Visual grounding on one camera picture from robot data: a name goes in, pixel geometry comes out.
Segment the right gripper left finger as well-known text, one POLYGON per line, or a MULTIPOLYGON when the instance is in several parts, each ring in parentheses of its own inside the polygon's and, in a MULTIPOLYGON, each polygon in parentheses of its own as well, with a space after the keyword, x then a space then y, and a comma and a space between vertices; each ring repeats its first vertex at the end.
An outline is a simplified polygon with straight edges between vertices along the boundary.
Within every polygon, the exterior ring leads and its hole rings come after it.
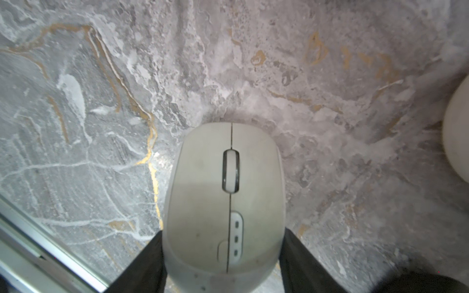
POLYGON ((105 293, 163 293, 167 270, 162 251, 162 231, 145 246, 105 293))

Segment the black Lecoo mouse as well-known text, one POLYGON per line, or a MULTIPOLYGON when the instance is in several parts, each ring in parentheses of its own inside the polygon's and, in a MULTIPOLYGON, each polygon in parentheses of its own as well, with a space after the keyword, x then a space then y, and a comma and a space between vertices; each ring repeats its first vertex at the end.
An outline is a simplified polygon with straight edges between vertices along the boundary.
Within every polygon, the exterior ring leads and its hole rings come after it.
POLYGON ((469 287, 443 275, 407 272, 386 278, 372 293, 469 293, 469 287))

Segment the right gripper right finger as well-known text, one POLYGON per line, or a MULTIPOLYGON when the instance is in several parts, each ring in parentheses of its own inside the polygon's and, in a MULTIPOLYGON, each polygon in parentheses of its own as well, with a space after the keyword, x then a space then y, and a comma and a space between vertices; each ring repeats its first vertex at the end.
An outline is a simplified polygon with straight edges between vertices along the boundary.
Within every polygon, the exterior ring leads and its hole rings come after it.
POLYGON ((279 264, 286 293, 346 291, 288 228, 285 230, 279 264))

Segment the grey white mouse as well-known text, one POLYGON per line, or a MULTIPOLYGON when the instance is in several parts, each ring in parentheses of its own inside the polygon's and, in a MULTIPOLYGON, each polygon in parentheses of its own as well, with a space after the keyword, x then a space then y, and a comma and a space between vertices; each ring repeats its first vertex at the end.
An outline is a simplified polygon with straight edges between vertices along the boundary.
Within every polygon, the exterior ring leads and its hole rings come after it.
POLYGON ((165 201, 162 248, 184 293, 251 293, 274 270, 285 234, 285 181, 273 138, 240 123, 184 138, 165 201))

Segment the white plastic storage box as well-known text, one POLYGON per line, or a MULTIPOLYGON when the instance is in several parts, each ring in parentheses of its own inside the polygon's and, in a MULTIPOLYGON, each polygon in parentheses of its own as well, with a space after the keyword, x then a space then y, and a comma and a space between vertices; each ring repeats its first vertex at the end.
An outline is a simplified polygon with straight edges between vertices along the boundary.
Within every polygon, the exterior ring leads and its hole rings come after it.
POLYGON ((469 181, 469 76, 461 82, 445 111, 442 128, 445 154, 454 171, 469 181))

